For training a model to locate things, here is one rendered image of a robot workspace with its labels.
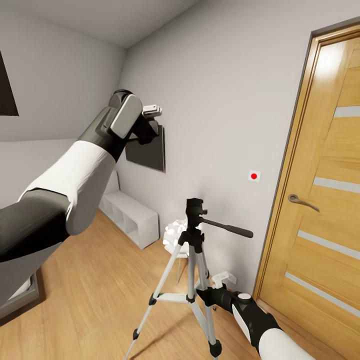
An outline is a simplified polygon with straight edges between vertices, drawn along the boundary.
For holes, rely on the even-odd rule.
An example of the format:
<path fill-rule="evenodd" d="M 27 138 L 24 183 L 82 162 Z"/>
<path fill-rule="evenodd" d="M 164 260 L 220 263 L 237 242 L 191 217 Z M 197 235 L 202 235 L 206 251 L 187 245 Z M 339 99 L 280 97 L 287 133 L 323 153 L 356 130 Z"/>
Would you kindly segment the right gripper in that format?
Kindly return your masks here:
<path fill-rule="evenodd" d="M 203 302 L 205 302 L 205 305 L 207 307 L 217 304 L 218 306 L 224 308 L 223 295 L 225 292 L 227 292 L 226 289 L 227 289 L 226 284 L 222 283 L 222 287 L 219 289 L 209 287 L 205 291 L 201 289 L 197 289 L 196 292 L 197 295 L 199 295 L 202 298 Z"/>

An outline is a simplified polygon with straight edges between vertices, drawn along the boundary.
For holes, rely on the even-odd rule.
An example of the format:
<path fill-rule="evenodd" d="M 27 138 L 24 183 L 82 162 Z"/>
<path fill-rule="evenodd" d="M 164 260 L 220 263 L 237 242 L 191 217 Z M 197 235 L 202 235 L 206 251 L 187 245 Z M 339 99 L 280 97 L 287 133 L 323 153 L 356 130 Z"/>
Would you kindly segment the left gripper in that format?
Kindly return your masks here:
<path fill-rule="evenodd" d="M 134 129 L 133 129 L 134 131 Z M 132 132 L 129 141 L 138 140 L 138 139 L 147 139 L 155 138 L 160 136 L 159 133 L 159 124 L 157 120 L 147 121 L 144 127 L 144 130 L 141 132 Z"/>

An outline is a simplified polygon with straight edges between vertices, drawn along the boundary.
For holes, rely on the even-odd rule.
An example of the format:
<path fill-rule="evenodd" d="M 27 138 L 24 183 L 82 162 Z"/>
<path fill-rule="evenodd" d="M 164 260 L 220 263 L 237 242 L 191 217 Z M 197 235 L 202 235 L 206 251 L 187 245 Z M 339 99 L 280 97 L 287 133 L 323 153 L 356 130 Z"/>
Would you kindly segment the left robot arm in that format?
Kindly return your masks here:
<path fill-rule="evenodd" d="M 70 236 L 96 217 L 128 141 L 160 136 L 162 108 L 116 91 L 74 145 L 17 203 L 0 209 L 0 308 Z"/>

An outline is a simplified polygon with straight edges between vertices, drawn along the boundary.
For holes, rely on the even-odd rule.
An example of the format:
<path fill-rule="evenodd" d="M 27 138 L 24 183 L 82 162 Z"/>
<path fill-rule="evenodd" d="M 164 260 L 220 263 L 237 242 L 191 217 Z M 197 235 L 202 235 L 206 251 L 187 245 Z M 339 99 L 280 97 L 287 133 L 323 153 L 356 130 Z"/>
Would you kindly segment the digital camera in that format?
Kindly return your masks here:
<path fill-rule="evenodd" d="M 147 117 L 146 120 L 148 122 L 154 121 L 155 118 L 154 117 Z M 149 138 L 140 138 L 137 141 L 139 142 L 140 145 L 146 145 L 148 143 L 151 143 L 153 141 L 153 137 L 149 137 Z"/>

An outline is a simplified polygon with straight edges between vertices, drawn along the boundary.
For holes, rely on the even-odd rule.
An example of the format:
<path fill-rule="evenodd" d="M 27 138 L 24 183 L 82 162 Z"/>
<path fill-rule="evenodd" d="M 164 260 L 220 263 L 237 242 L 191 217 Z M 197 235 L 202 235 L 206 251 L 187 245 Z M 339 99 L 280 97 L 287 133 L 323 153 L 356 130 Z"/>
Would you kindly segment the camera tripod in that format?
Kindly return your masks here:
<path fill-rule="evenodd" d="M 155 292 L 151 295 L 149 303 L 148 303 L 148 309 L 140 323 L 139 328 L 136 328 L 133 332 L 133 342 L 124 358 L 124 360 L 127 360 L 136 340 L 138 339 L 141 329 L 152 309 L 152 307 L 156 304 L 157 301 L 167 301 L 167 302 L 178 302 L 178 303 L 188 303 L 198 320 L 201 329 L 203 330 L 203 333 L 205 334 L 208 344 L 210 347 L 210 353 L 213 356 L 213 360 L 219 360 L 218 356 L 222 353 L 222 344 L 220 343 L 220 340 L 216 339 L 215 335 L 215 329 L 214 329 L 214 323 L 213 323 L 213 316 L 212 316 L 212 310 L 211 306 L 207 307 L 205 305 L 205 302 L 203 302 L 204 305 L 204 311 L 205 316 L 203 312 L 201 311 L 196 298 L 198 296 L 198 293 L 196 290 L 202 290 L 205 291 L 212 287 L 211 281 L 210 281 L 210 273 L 207 267 L 207 262 L 205 258 L 205 253 L 203 249 L 203 242 L 205 240 L 205 234 L 201 234 L 201 230 L 197 228 L 200 223 L 207 223 L 213 226 L 217 226 L 220 228 L 223 228 L 229 232 L 245 236 L 247 238 L 253 237 L 253 232 L 250 230 L 246 230 L 243 228 L 238 228 L 232 225 L 224 225 L 218 222 L 214 222 L 208 219 L 204 219 L 200 215 L 207 215 L 208 210 L 203 210 L 202 204 L 204 203 L 204 200 L 198 199 L 198 198 L 188 198 L 186 201 L 186 216 L 187 216 L 187 230 L 183 231 L 181 233 L 181 236 L 178 240 L 178 243 L 176 245 L 176 248 L 174 249 L 173 254 L 171 255 L 171 258 L 168 262 L 168 265 L 161 277 L 161 280 L 155 290 Z M 162 293 L 160 292 L 167 277 L 168 274 L 177 258 L 177 255 L 179 254 L 183 244 L 185 242 L 188 242 L 189 245 L 189 256 L 188 256 L 188 294 L 178 294 L 178 293 Z M 198 274 L 199 279 L 197 283 L 195 283 L 195 264 L 197 264 L 198 267 Z M 213 309 L 216 310 L 215 305 L 213 305 Z"/>

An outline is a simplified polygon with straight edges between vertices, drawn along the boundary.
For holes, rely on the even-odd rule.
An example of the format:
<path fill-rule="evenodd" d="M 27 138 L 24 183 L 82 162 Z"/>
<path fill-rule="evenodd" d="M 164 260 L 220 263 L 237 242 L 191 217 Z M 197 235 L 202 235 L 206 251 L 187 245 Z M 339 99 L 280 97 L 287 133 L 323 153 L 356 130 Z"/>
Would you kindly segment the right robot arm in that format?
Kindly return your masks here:
<path fill-rule="evenodd" d="M 212 287 L 205 291 L 197 289 L 197 295 L 207 307 L 217 304 L 234 314 L 261 360 L 316 360 L 283 331 L 274 316 L 265 313 L 250 294 L 227 289 L 222 281 L 228 278 L 227 271 L 211 276 Z"/>

